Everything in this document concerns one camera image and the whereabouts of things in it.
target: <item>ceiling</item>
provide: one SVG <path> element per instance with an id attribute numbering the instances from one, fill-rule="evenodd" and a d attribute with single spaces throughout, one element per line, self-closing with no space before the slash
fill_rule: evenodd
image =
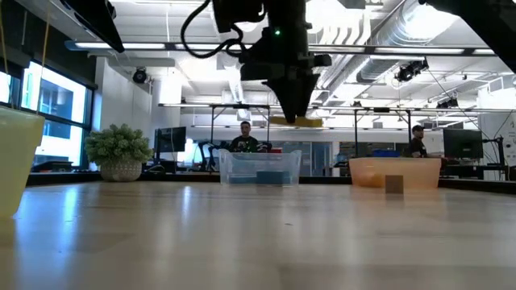
<path id="1" fill-rule="evenodd" d="M 46 19 L 50 11 L 50 23 L 71 39 L 77 41 L 98 41 L 94 36 L 82 29 L 77 22 L 65 11 L 59 0 L 17 0 L 35 15 Z M 202 1 L 198 0 L 162 0 L 167 4 L 143 4 L 148 0 L 110 0 L 116 8 L 117 17 L 114 20 L 119 34 L 124 42 L 179 42 L 182 23 L 186 17 L 197 8 Z M 371 27 L 374 28 L 400 0 L 383 0 L 380 9 L 370 13 Z M 265 23 L 259 23 L 255 29 L 246 33 L 245 43 L 256 42 L 260 38 L 261 28 Z M 214 24 L 213 13 L 209 7 L 203 11 L 190 25 L 187 39 L 191 42 L 219 43 L 227 35 L 220 35 Z M 319 44 L 323 41 L 323 34 L 310 35 L 310 42 Z M 430 45 L 446 46 L 478 46 L 485 47 L 484 42 L 461 19 L 454 22 L 445 32 L 435 37 Z M 227 76 L 217 70 L 217 57 L 208 60 L 199 60 L 187 52 L 128 52 L 118 56 L 120 58 L 173 58 L 178 68 L 185 74 L 188 84 L 184 85 L 183 94 L 188 101 L 195 101 L 201 96 L 221 95 L 228 90 Z M 439 96 L 443 89 L 452 89 L 461 86 L 475 78 L 492 76 L 496 73 L 509 73 L 510 70 L 496 57 L 429 57 L 429 65 L 433 76 L 424 73 L 415 78 L 408 85 L 395 89 L 392 84 L 392 75 L 386 74 L 377 83 L 367 86 L 358 98 L 363 106 L 395 106 L 403 100 L 403 104 L 424 106 L 428 98 Z M 159 78 L 166 74 L 166 68 L 149 69 L 154 77 Z M 244 91 L 268 91 L 259 81 L 244 82 Z M 475 89 L 464 91 L 460 95 L 463 102 L 474 102 Z M 328 101 L 338 101 L 339 96 L 333 96 Z"/>

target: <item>glass window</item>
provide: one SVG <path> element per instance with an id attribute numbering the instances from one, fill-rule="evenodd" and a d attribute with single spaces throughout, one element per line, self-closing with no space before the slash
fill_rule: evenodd
<path id="1" fill-rule="evenodd" d="M 41 65 L 36 63 L 25 69 L 22 107 L 36 110 L 40 96 L 40 112 L 83 123 L 86 87 L 47 68 L 43 78 L 41 73 Z"/>
<path id="2" fill-rule="evenodd" d="M 0 102 L 10 102 L 18 91 L 19 79 L 0 72 Z"/>
<path id="3" fill-rule="evenodd" d="M 82 128 L 45 120 L 41 145 L 36 148 L 34 165 L 46 161 L 70 161 L 81 165 Z"/>

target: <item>table surface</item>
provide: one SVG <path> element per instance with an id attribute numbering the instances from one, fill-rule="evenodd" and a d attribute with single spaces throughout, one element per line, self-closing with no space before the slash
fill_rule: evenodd
<path id="1" fill-rule="evenodd" d="M 28 188 L 0 289 L 515 289 L 516 199 L 137 182 Z"/>

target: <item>security camera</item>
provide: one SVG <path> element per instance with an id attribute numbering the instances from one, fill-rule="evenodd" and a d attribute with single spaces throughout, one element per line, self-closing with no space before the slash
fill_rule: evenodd
<path id="1" fill-rule="evenodd" d="M 132 76 L 132 80 L 136 84 L 145 84 L 148 79 L 148 75 L 146 73 L 146 68 L 136 68 L 135 74 Z"/>

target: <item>small wooden block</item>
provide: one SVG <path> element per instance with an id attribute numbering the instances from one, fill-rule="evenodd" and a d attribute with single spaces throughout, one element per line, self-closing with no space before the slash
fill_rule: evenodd
<path id="1" fill-rule="evenodd" d="M 403 176 L 385 176 L 385 193 L 403 194 Z"/>

